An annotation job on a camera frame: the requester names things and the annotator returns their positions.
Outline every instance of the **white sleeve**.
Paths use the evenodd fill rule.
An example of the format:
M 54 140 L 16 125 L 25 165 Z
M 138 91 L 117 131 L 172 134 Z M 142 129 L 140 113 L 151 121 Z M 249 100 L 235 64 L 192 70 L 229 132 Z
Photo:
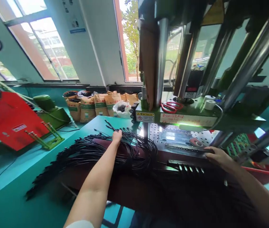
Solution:
M 94 227 L 91 222 L 86 221 L 86 220 L 80 220 L 80 221 L 71 223 L 66 228 L 94 228 Z

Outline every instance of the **green work table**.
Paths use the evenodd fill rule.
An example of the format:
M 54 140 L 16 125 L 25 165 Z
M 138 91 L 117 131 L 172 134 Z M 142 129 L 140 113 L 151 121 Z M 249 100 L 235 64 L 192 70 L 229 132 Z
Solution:
M 53 199 L 52 191 L 42 190 L 33 199 L 26 201 L 25 194 L 32 187 L 32 181 L 43 172 L 44 167 L 56 159 L 56 155 L 74 143 L 75 139 L 97 133 L 94 129 L 112 134 L 112 130 L 105 127 L 107 119 L 113 127 L 129 127 L 136 131 L 138 124 L 130 120 L 116 117 L 97 116 L 83 128 L 63 141 L 49 152 L 39 162 L 17 177 L 14 181 L 0 190 L 0 227 L 6 228 L 36 228 L 63 227 L 70 211 L 70 206 Z

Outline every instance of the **red machine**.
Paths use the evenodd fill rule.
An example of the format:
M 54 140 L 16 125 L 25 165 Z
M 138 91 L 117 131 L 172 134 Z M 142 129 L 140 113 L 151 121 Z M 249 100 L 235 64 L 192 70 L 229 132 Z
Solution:
M 28 135 L 34 132 L 38 137 L 49 133 L 43 120 L 31 110 L 16 93 L 1 92 L 0 97 L 0 141 L 18 151 L 34 139 Z

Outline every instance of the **perforated metal plate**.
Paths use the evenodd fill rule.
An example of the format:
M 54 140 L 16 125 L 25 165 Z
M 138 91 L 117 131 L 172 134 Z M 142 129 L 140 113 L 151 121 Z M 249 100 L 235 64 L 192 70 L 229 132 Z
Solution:
M 149 124 L 149 138 L 155 143 L 157 148 L 162 151 L 169 151 L 173 153 L 183 154 L 179 149 L 172 149 L 165 147 L 169 145 L 184 145 L 190 148 L 203 148 L 209 146 L 212 141 L 212 136 L 209 131 L 195 132 L 195 131 L 184 131 L 180 130 L 177 126 L 168 125 L 160 127 L 158 124 Z M 140 135 L 144 135 L 144 129 L 142 128 Z M 202 143 L 201 147 L 194 146 L 190 139 L 196 138 Z

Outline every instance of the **red scissors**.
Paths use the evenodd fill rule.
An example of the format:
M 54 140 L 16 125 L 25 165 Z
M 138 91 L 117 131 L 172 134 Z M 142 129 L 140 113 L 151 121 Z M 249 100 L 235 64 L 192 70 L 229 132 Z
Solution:
M 162 110 L 167 113 L 175 114 L 178 110 L 183 108 L 183 105 L 177 102 L 161 103 Z

